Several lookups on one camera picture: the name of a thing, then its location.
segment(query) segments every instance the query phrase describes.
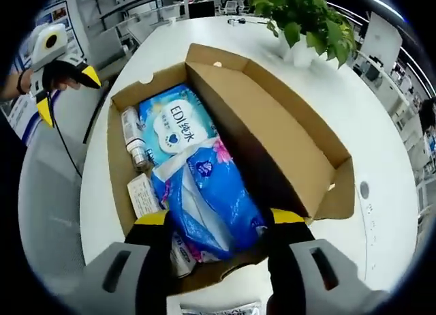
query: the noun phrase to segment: blue package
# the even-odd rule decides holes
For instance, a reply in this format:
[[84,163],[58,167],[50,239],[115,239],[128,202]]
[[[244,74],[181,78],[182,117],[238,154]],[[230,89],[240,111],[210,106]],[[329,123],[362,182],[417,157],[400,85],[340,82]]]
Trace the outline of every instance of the blue package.
[[154,168],[151,181],[197,261],[205,252],[231,258],[250,248],[265,226],[219,137]]
[[197,95],[178,85],[139,105],[143,140],[155,165],[194,145],[217,136],[212,119]]

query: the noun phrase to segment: small bottle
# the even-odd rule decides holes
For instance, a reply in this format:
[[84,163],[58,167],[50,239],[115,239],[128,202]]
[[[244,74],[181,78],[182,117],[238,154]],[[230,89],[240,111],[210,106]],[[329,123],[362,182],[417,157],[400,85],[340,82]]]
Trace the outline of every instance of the small bottle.
[[123,123],[125,146],[133,158],[135,167],[149,167],[150,162],[146,154],[146,145],[142,139],[142,126],[136,109],[131,106],[127,107],[121,115],[121,121]]

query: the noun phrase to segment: open cardboard box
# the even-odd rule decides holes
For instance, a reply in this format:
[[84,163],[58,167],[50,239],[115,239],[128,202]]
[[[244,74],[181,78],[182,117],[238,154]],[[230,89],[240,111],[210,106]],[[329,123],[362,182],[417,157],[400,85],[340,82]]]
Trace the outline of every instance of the open cardboard box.
[[[352,158],[324,120],[294,91],[250,59],[192,44],[185,62],[154,73],[112,97],[108,158],[116,210],[125,235],[136,221],[127,184],[138,173],[125,148],[121,113],[175,85],[187,83],[202,100],[259,208],[291,210],[314,220],[343,219],[354,212]],[[177,292],[223,279],[257,264],[259,250],[228,262],[197,266]]]

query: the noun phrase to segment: cable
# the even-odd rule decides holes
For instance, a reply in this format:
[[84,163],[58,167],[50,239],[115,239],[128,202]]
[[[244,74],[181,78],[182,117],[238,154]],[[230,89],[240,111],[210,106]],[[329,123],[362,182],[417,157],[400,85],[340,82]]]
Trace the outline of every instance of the cable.
[[49,95],[47,98],[48,98],[48,109],[50,110],[50,114],[51,114],[51,117],[52,117],[53,125],[56,127],[56,130],[57,130],[57,132],[59,133],[59,137],[60,137],[61,140],[62,140],[63,146],[65,147],[65,150],[67,151],[67,154],[68,154],[69,160],[70,160],[71,163],[73,164],[74,169],[75,169],[76,172],[77,172],[77,175],[78,175],[80,178],[82,178],[82,174],[80,173],[80,171],[79,171],[79,169],[78,169],[76,163],[73,161],[73,157],[71,156],[71,153],[69,153],[69,150],[68,150],[67,144],[65,143],[65,140],[63,139],[63,136],[62,136],[62,133],[61,133],[61,131],[60,131],[60,129],[59,129],[59,126],[57,125],[57,122],[56,122],[56,119],[55,119],[55,110],[54,110],[54,107],[53,107],[53,104],[52,104],[52,98],[51,98],[50,95]]

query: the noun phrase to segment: person's hand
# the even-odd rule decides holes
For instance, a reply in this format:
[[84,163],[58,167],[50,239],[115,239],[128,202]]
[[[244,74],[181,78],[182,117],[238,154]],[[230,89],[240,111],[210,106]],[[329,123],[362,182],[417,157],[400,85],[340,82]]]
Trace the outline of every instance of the person's hand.
[[[30,91],[31,86],[31,75],[33,74],[33,70],[31,68],[25,70],[25,73],[22,75],[21,79],[21,89],[28,93]],[[75,90],[80,88],[80,83],[76,82],[72,78],[62,78],[61,80],[57,80],[52,82],[52,90],[61,90],[64,91],[68,87],[71,87]]]

